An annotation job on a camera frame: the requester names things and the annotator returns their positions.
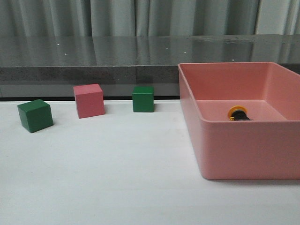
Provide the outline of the pink cube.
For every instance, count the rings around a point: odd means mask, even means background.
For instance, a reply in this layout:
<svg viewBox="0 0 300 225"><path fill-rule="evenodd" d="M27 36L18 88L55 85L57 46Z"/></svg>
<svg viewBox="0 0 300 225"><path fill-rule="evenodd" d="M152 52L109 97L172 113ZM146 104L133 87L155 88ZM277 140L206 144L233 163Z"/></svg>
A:
<svg viewBox="0 0 300 225"><path fill-rule="evenodd" d="M105 114L103 90L99 84L73 87L78 118L87 118Z"/></svg>

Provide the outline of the dark stone counter ledge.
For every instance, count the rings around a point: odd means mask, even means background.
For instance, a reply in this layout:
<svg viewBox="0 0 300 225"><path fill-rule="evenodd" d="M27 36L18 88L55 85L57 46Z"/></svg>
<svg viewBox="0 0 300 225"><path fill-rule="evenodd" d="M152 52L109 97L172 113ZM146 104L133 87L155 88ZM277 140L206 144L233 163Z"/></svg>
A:
<svg viewBox="0 0 300 225"><path fill-rule="evenodd" d="M98 83L105 99L129 99L137 85L158 99L179 96L178 65L270 61L299 72L299 35L3 37L0 98L69 100Z"/></svg>

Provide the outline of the green cube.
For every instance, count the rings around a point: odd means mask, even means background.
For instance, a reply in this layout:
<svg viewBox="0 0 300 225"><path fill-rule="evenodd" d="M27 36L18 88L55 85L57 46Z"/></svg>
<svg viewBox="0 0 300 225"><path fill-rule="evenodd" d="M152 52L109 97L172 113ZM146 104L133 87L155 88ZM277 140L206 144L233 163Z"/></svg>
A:
<svg viewBox="0 0 300 225"><path fill-rule="evenodd" d="M136 86L132 93L133 112L154 112L154 88L151 86Z"/></svg>
<svg viewBox="0 0 300 225"><path fill-rule="evenodd" d="M41 99L20 104L17 109L22 126L30 133L54 125L51 107Z"/></svg>

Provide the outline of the grey curtain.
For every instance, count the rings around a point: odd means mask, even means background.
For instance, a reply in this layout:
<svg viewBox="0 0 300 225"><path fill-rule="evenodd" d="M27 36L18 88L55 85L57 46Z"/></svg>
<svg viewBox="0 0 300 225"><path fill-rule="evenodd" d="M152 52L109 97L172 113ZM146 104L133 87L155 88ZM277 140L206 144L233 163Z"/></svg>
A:
<svg viewBox="0 0 300 225"><path fill-rule="evenodd" d="M293 35L297 0L3 0L2 37Z"/></svg>

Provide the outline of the left green cube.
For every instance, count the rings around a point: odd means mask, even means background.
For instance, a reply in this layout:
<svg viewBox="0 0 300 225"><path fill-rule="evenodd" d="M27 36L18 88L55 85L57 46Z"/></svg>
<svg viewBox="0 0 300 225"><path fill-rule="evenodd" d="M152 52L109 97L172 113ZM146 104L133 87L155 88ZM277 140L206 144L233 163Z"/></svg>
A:
<svg viewBox="0 0 300 225"><path fill-rule="evenodd" d="M41 99L20 104L17 109L22 126L30 133L54 125L51 107Z"/></svg>

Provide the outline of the pink plastic bin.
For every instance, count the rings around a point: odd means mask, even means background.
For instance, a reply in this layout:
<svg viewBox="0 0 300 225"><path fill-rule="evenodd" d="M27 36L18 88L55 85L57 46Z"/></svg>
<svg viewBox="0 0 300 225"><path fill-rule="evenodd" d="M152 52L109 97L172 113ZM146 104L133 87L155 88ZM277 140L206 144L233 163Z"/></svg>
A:
<svg viewBox="0 0 300 225"><path fill-rule="evenodd" d="M273 62L181 63L180 102L206 179L300 177L300 76ZM230 121L235 105L251 120Z"/></svg>

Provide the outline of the right green cube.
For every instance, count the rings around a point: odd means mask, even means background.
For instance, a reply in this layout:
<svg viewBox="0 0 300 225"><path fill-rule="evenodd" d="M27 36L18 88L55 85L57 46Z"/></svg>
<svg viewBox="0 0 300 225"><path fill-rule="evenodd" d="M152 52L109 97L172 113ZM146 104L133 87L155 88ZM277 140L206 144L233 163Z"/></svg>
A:
<svg viewBox="0 0 300 225"><path fill-rule="evenodd" d="M154 88L151 86L136 86L132 93L133 112L154 112Z"/></svg>

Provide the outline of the yellow push button switch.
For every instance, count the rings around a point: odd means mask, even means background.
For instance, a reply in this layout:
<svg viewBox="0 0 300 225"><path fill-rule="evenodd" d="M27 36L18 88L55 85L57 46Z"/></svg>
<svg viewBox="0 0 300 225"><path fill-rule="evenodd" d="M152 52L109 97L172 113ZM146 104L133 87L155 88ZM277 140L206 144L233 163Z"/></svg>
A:
<svg viewBox="0 0 300 225"><path fill-rule="evenodd" d="M228 111L228 118L230 121L246 121L251 120L247 116L247 109L241 105L235 105Z"/></svg>

